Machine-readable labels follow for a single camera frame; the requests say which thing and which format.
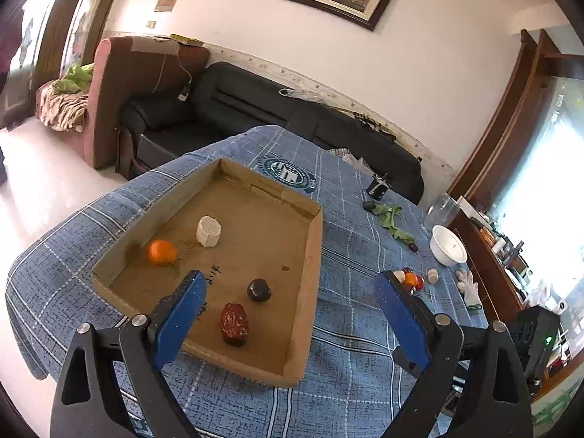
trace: black canister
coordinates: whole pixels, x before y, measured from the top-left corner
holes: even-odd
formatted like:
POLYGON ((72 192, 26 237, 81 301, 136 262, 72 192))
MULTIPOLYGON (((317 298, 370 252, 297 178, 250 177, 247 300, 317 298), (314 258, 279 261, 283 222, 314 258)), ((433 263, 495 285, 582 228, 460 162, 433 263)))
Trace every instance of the black canister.
POLYGON ((371 181, 371 184, 367 188, 367 194, 376 201, 381 201, 381 198, 389 189, 389 184, 387 183, 386 178, 387 175, 384 175, 383 178, 381 178, 374 174, 373 181, 371 181))

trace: white floor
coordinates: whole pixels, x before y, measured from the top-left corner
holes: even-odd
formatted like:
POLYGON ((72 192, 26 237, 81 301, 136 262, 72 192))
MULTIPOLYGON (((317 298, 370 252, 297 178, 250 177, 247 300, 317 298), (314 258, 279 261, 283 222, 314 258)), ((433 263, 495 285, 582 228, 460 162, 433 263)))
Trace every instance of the white floor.
POLYGON ((49 436, 55 381, 28 371, 8 321, 4 291, 18 254, 69 214, 125 182, 97 172, 36 118, 0 131, 8 181, 0 186, 0 381, 40 438, 49 436))

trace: small orange fruit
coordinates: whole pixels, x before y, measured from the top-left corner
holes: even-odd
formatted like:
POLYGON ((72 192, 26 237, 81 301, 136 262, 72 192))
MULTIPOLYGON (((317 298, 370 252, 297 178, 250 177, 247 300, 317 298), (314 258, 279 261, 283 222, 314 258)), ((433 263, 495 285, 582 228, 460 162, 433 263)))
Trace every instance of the small orange fruit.
POLYGON ((172 265, 179 254, 169 241, 157 239, 148 245, 148 259, 153 265, 172 265))
POLYGON ((404 280, 404 287, 407 289, 415 288, 418 284, 418 278, 416 277, 415 273, 406 273, 405 280, 404 280))

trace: metal screw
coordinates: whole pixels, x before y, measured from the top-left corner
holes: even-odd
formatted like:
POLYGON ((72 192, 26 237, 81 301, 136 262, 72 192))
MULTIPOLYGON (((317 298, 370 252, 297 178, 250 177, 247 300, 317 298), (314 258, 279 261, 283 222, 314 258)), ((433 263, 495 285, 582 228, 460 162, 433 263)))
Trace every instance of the metal screw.
POLYGON ((448 315, 443 315, 442 313, 436 315, 436 322, 440 326, 448 326, 450 324, 450 317, 448 315))
POLYGON ((85 334, 90 329, 91 326, 89 326, 89 323, 81 323, 79 326, 77 326, 77 332, 79 334, 85 334))
POLYGON ((146 322, 146 315, 136 315, 132 318, 133 326, 142 326, 146 322))
POLYGON ((507 326, 505 326, 505 323, 501 321, 493 321, 493 329, 498 333, 504 333, 507 329, 507 326))

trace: green towel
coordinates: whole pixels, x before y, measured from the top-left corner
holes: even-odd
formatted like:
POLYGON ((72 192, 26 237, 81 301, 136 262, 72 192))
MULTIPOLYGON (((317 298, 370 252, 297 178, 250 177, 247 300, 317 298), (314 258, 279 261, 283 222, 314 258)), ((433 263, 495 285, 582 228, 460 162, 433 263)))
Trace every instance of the green towel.
POLYGON ((79 91, 89 92, 93 79, 93 63, 86 66, 72 64, 65 75, 53 82, 53 89, 57 94, 76 94, 79 91))

